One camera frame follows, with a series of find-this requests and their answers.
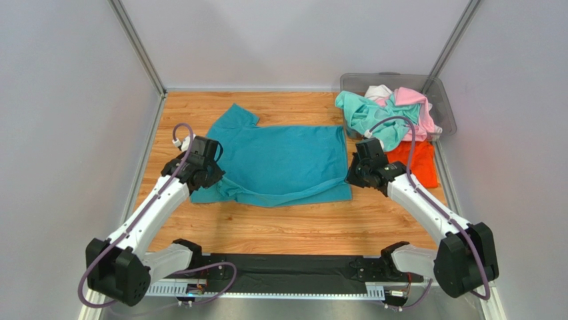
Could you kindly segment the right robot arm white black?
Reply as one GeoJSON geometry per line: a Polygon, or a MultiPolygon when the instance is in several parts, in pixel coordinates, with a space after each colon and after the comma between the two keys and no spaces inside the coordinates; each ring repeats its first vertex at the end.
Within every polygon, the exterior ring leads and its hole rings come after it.
{"type": "Polygon", "coordinates": [[[346,182],[373,188],[400,204],[426,230],[435,250],[399,242],[381,251],[387,270],[436,281],[450,297],[489,288],[500,276],[495,240],[485,223],[472,224],[434,198],[400,161],[390,162],[376,138],[355,145],[346,182]]]}

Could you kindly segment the teal t shirt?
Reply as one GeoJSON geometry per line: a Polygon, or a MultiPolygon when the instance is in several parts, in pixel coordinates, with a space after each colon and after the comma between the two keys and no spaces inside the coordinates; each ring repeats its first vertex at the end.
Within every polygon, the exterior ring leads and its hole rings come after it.
{"type": "Polygon", "coordinates": [[[339,125],[261,127],[252,112],[232,105],[207,132],[220,142],[222,179],[195,191],[192,203],[283,207],[350,201],[347,142],[339,125]]]}

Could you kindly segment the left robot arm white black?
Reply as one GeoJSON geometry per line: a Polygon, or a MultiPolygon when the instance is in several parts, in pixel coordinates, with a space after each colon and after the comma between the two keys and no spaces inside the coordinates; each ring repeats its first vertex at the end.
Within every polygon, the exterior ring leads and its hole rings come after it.
{"type": "Polygon", "coordinates": [[[94,238],[87,245],[87,270],[80,289],[87,286],[115,302],[134,306],[155,282],[184,271],[203,270],[202,248],[188,240],[176,239],[166,249],[148,250],[174,210],[225,174],[218,164],[223,154],[220,142],[188,136],[174,143],[181,154],[166,163],[153,190],[132,216],[106,239],[94,238]]]}

